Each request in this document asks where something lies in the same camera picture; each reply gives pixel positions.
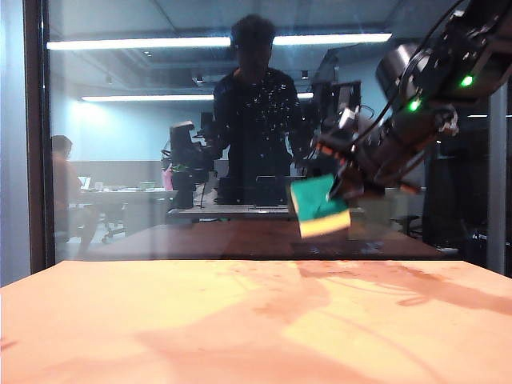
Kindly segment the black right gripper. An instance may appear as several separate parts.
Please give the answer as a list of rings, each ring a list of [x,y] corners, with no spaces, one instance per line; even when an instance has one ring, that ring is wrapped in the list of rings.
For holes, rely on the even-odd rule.
[[[361,141],[354,162],[362,175],[358,170],[340,170],[328,192],[328,199],[351,200],[362,196],[364,183],[380,187],[395,184],[438,135],[454,136],[457,132],[458,113],[452,105],[427,107],[415,112],[401,110]],[[335,158],[341,165],[353,160],[350,143],[333,136],[316,136],[313,148]]]

